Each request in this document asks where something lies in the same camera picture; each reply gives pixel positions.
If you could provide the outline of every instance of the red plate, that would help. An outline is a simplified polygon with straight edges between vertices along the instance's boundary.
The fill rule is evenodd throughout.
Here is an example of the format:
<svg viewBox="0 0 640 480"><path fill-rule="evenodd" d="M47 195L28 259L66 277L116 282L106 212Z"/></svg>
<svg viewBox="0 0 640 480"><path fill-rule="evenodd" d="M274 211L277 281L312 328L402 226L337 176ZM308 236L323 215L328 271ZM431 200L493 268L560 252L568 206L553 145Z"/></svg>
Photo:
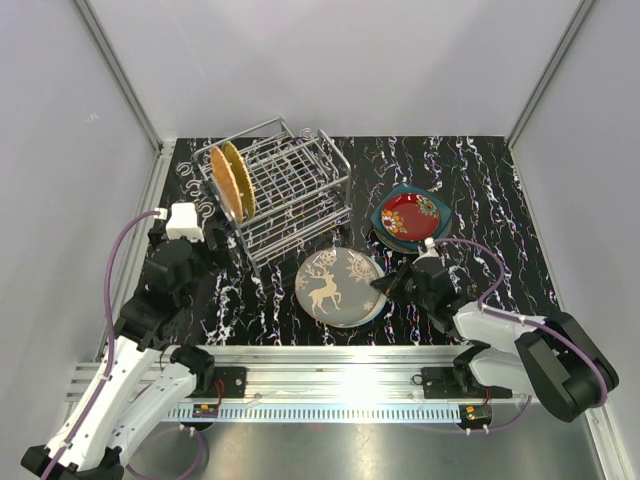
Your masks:
<svg viewBox="0 0 640 480"><path fill-rule="evenodd" d="M440 224L440 212L427 197L402 193L385 203L380 221L385 230L397 239L417 242L436 232Z"/></svg>

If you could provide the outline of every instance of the vertical metal post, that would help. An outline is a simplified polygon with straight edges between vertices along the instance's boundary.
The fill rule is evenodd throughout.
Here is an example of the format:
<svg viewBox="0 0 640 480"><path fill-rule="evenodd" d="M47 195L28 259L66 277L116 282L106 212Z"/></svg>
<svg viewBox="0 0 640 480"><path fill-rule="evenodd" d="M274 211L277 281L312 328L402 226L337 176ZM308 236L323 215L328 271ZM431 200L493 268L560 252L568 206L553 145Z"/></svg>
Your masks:
<svg viewBox="0 0 640 480"><path fill-rule="evenodd" d="M107 36L105 35L104 30L89 3L89 0L71 1L75 5L80 18L86 25L91 38L105 61L107 68L113 75L113 78L122 92L127 104L131 108L133 115L136 117L136 120L144 131L147 140L149 140L155 154L158 155L162 147L162 139L158 136L151 124L151 121L149 120L149 117L145 113L144 108L142 108L142 104L131 87L131 84L118 61L118 58L116 57L113 48L111 47L111 44L109 43L109 40L107 39Z"/></svg>
<svg viewBox="0 0 640 480"><path fill-rule="evenodd" d="M520 135L522 135L522 132L527 126L527 123L529 123L531 115L540 103L540 100L544 96L547 88L549 87L549 84L553 80L553 77L555 76L556 72L560 68L560 65L567 56L569 49L578 36L578 33L580 33L580 30L584 26L585 22L589 18L589 15L593 11L597 3L598 0L582 0L580 2L580 5L578 5L578 8L573 14L569 25L567 25L566 30L562 34L562 38L560 39L558 46L553 52L553 55L551 55L551 58L549 59L549 62L547 63L547 66L545 67L540 80L538 80L536 87L533 89L533 92L531 93L531 96L529 97L524 110L522 110L520 117L518 117L518 121L507 137L509 148L513 149L516 142L520 138Z"/></svg>

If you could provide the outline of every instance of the rack wire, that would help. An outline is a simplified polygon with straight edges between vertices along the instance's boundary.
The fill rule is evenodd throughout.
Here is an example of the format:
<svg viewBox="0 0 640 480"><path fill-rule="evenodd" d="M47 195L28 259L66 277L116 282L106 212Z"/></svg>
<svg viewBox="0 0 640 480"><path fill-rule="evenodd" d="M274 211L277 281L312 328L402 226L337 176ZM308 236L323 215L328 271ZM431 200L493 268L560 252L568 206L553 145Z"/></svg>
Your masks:
<svg viewBox="0 0 640 480"><path fill-rule="evenodd" d="M265 129L278 133L259 135ZM351 166L322 130L296 138L275 118L207 145L193 161L235 231L249 261L259 270L287 252L351 218ZM240 137L257 137L240 149L256 196L256 215L238 223L211 171L211 148Z"/></svg>

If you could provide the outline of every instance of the white wall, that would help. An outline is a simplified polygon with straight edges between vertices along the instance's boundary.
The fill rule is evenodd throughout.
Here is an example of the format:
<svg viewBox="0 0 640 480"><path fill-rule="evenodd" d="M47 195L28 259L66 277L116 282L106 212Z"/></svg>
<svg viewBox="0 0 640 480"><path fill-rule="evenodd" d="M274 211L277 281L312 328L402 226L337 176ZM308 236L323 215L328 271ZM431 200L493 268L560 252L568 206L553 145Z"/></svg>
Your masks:
<svg viewBox="0 0 640 480"><path fill-rule="evenodd" d="M163 138L507 134L578 0L91 0Z"/></svg>
<svg viewBox="0 0 640 480"><path fill-rule="evenodd" d="M640 3L599 2L516 145L566 309L620 375L611 405L640 473Z"/></svg>
<svg viewBox="0 0 640 480"><path fill-rule="evenodd" d="M0 476L32 479L153 153L70 1L0 2L0 65Z"/></svg>

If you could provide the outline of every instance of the yellow plate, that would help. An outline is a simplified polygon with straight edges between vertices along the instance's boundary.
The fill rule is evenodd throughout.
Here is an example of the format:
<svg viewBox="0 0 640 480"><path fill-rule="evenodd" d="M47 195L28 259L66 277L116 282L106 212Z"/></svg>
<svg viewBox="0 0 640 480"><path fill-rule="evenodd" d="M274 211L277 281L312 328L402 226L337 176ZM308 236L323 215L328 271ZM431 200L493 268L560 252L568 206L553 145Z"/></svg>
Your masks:
<svg viewBox="0 0 640 480"><path fill-rule="evenodd" d="M224 197L226 206L233 212L238 223L242 222L242 202L240 201L240 190L231 171L229 162L218 147L211 148L211 170L213 176L220 186L220 193Z"/></svg>
<svg viewBox="0 0 640 480"><path fill-rule="evenodd" d="M236 182L240 189L242 206L246 210L248 218L253 218L256 214L256 194L253 190L249 171L247 170L247 166L244 163L242 155L240 155L238 149L231 142L223 143L222 151L224 152L226 159L231 164L231 171L236 177Z"/></svg>

